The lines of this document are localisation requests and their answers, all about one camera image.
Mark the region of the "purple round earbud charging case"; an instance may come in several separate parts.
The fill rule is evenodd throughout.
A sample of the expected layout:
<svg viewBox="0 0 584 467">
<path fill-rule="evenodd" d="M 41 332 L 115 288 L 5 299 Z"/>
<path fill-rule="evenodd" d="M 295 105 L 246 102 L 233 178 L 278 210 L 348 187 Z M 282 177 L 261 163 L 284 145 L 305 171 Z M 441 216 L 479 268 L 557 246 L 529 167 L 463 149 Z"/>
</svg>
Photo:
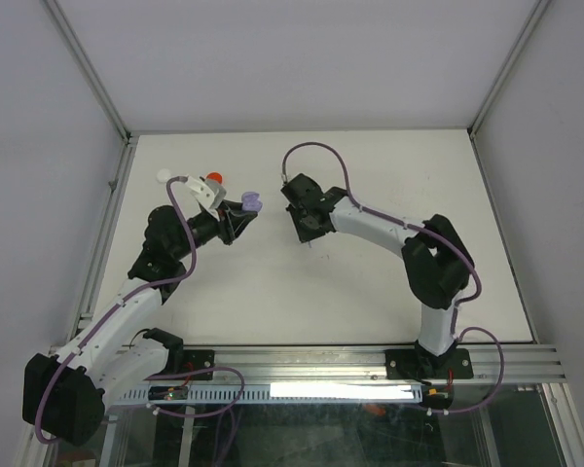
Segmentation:
<svg viewBox="0 0 584 467">
<path fill-rule="evenodd" d="M 243 212 L 259 213 L 263 208 L 263 202 L 257 192 L 245 192 L 241 196 L 241 209 Z"/>
</svg>

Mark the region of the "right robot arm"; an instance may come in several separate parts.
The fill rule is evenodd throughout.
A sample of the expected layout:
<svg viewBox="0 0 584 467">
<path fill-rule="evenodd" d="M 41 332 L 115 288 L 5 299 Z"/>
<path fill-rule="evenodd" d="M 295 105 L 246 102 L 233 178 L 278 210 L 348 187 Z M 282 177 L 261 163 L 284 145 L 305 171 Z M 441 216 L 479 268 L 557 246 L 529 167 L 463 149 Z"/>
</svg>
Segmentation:
<svg viewBox="0 0 584 467">
<path fill-rule="evenodd" d="M 281 188 L 298 238 L 308 243 L 327 234 L 349 234 L 380 246 L 403 261 L 409 287 L 421 303 L 420 334 L 415 341 L 417 368 L 437 377 L 456 350 L 455 325 L 473 262 L 451 222 L 436 214 L 421 226 L 364 207 L 343 188 L 324 192 L 301 173 Z"/>
</svg>

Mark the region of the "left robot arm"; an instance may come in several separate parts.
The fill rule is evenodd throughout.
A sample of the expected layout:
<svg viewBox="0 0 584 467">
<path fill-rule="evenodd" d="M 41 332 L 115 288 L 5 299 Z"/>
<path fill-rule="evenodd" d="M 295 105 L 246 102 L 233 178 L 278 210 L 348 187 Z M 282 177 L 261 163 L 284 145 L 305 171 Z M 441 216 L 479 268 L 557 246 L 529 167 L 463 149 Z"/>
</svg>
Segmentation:
<svg viewBox="0 0 584 467">
<path fill-rule="evenodd" d="M 33 356 L 24 370 L 22 417 L 45 445 L 88 441 L 108 410 L 146 377 L 176 377 L 184 367 L 183 341 L 152 328 L 125 353 L 120 347 L 143 329 L 195 269 L 183 259 L 218 238 L 230 245 L 257 218 L 258 194 L 222 201 L 213 212 L 187 219 L 176 202 L 148 216 L 142 250 L 113 301 L 52 356 Z"/>
</svg>

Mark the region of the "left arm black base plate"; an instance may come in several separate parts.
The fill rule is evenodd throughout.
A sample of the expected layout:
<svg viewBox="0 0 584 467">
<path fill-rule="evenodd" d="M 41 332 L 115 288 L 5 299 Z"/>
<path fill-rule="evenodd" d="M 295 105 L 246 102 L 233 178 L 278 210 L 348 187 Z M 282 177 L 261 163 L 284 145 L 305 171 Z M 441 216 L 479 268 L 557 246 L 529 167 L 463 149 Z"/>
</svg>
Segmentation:
<svg viewBox="0 0 584 467">
<path fill-rule="evenodd" d="M 209 370 L 215 366 L 215 351 L 209 348 L 185 347 L 176 366 L 178 374 Z"/>
</svg>

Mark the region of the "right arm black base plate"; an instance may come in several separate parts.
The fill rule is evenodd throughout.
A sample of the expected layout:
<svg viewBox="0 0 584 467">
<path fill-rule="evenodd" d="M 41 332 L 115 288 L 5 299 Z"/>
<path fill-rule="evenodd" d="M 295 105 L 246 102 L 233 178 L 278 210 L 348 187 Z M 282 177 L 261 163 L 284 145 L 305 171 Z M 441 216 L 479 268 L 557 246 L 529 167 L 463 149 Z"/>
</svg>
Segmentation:
<svg viewBox="0 0 584 467">
<path fill-rule="evenodd" d="M 391 348 L 384 352 L 386 378 L 409 379 L 422 384 L 435 380 L 474 378 L 469 351 L 455 347 L 442 356 L 416 348 Z"/>
</svg>

